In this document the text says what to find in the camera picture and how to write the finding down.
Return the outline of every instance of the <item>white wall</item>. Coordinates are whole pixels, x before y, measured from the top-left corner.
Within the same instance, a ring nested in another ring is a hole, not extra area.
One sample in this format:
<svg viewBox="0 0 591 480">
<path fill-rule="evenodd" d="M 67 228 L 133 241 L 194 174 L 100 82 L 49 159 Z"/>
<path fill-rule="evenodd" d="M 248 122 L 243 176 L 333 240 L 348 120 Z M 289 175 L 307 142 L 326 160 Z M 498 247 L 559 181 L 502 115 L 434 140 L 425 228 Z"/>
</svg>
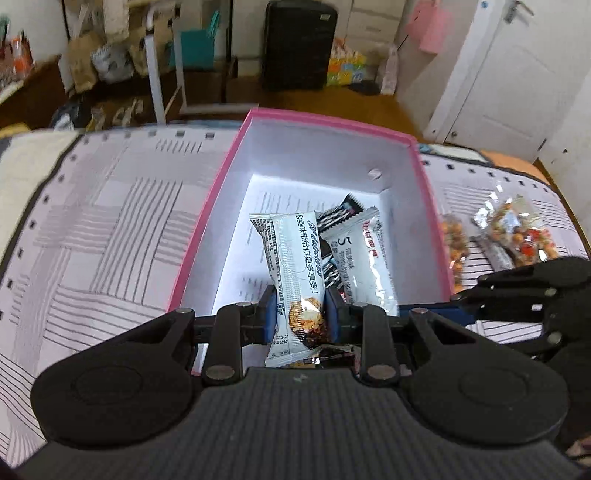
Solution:
<svg viewBox="0 0 591 480">
<path fill-rule="evenodd" d="M 402 25 L 406 25 L 416 3 L 417 0 L 407 2 Z M 427 128 L 445 91 L 478 3 L 480 0 L 441 0 L 442 8 L 451 13 L 452 25 L 439 55 L 420 51 L 410 39 L 407 39 L 398 51 L 398 101 L 420 131 Z M 402 43 L 406 36 L 404 30 L 402 26 L 398 31 L 398 44 Z"/>
<path fill-rule="evenodd" d="M 59 0 L 2 0 L 0 13 L 10 17 L 13 37 L 25 31 L 35 61 L 66 53 L 67 37 Z M 60 70 L 66 88 L 70 88 L 72 77 L 65 55 L 60 61 Z"/>
<path fill-rule="evenodd" d="M 540 160 L 591 239 L 591 72 Z"/>
</svg>

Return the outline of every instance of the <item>pink box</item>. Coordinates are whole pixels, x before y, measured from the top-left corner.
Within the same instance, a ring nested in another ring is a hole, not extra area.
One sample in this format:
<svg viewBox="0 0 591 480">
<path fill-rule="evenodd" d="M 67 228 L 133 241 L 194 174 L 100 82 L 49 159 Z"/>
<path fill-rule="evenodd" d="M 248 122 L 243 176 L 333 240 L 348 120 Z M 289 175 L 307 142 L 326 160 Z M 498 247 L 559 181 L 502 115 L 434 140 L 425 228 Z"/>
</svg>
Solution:
<svg viewBox="0 0 591 480">
<path fill-rule="evenodd" d="M 253 109 L 204 203 L 170 309 L 210 315 L 224 304 L 258 301 L 270 277 L 248 214 L 325 209 L 349 192 L 380 209 L 399 303 L 448 301 L 448 258 L 414 137 L 328 116 Z"/>
</svg>

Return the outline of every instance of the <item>wooden floor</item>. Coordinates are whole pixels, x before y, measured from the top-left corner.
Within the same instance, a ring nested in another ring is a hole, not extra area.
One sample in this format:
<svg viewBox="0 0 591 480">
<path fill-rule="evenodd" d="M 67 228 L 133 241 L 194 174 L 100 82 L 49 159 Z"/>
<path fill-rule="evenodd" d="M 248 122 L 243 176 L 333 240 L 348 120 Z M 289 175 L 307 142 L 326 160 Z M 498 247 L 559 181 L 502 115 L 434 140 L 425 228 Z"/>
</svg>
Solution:
<svg viewBox="0 0 591 480">
<path fill-rule="evenodd" d="M 174 75 L 161 77 L 163 98 L 166 104 L 174 88 Z M 191 103 L 220 102 L 221 77 L 210 73 L 186 74 L 187 100 Z M 144 101 L 144 113 L 132 126 L 155 122 L 154 108 L 147 79 L 137 79 L 120 84 L 95 88 L 91 93 L 93 106 L 101 107 L 107 116 L 105 128 L 111 126 L 111 119 L 118 108 L 130 106 L 134 99 Z M 367 124 L 379 125 L 399 132 L 419 137 L 419 132 L 400 108 L 395 96 L 366 96 L 349 90 L 347 87 L 326 87 L 322 90 L 295 90 L 289 92 L 266 92 L 262 90 L 256 77 L 239 77 L 229 80 L 226 86 L 229 103 L 258 103 L 261 107 L 283 108 L 322 115 L 357 120 Z M 180 95 L 172 105 L 167 116 L 169 121 L 182 119 L 244 119 L 245 114 L 181 116 Z"/>
<path fill-rule="evenodd" d="M 419 132 L 395 96 L 363 95 L 347 87 L 263 92 L 256 79 L 242 77 L 229 82 L 228 101 L 240 102 L 249 99 L 255 99 L 264 107 L 336 116 L 419 136 Z"/>
</svg>

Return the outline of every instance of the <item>white snack wrapper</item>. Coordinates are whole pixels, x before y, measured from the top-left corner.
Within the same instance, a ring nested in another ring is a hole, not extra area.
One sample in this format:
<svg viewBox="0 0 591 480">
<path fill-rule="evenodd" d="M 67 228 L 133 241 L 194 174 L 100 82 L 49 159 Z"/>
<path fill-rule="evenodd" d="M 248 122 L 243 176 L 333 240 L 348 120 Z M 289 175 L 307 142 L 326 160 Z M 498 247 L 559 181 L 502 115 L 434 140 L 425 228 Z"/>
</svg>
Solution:
<svg viewBox="0 0 591 480">
<path fill-rule="evenodd" d="M 326 343 L 316 214 L 254 213 L 250 219 L 262 236 L 269 273 L 277 289 L 277 325 L 265 366 L 281 367 L 307 358 Z"/>
<path fill-rule="evenodd" d="M 350 303 L 361 301 L 398 315 L 398 300 L 382 239 L 379 210 L 371 207 L 322 233 L 339 269 Z"/>
</svg>

